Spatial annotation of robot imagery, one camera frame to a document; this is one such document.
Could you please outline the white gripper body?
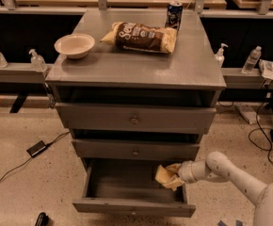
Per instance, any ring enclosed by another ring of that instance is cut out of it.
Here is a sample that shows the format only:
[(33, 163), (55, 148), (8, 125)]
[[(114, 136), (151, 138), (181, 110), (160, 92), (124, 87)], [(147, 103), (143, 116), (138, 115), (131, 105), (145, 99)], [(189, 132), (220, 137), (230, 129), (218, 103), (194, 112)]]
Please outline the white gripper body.
[(187, 184), (193, 184), (199, 180), (205, 180), (210, 173), (204, 160), (185, 161), (178, 169), (179, 177)]

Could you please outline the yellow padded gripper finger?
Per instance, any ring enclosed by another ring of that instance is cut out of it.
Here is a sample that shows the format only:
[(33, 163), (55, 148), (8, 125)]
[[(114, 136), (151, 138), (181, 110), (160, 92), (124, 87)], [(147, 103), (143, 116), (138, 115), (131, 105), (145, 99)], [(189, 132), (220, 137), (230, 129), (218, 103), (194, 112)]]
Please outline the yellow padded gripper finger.
[(179, 177), (171, 177), (166, 183), (166, 188), (171, 189), (172, 191), (176, 191), (177, 188), (182, 186), (184, 183), (185, 182)]
[(166, 166), (166, 170), (168, 170), (172, 173), (178, 173), (180, 167), (181, 167), (180, 163), (175, 163), (175, 164), (171, 164), (171, 165)]

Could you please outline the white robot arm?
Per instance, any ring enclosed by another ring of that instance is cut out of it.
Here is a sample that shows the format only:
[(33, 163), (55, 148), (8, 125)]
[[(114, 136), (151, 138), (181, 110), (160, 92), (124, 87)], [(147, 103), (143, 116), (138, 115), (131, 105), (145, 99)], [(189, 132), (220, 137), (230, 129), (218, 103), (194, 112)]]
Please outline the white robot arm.
[(253, 226), (273, 226), (273, 183), (266, 184), (238, 168), (225, 154), (211, 152), (204, 160), (167, 166), (165, 188), (176, 189), (200, 180), (231, 182), (255, 206)]

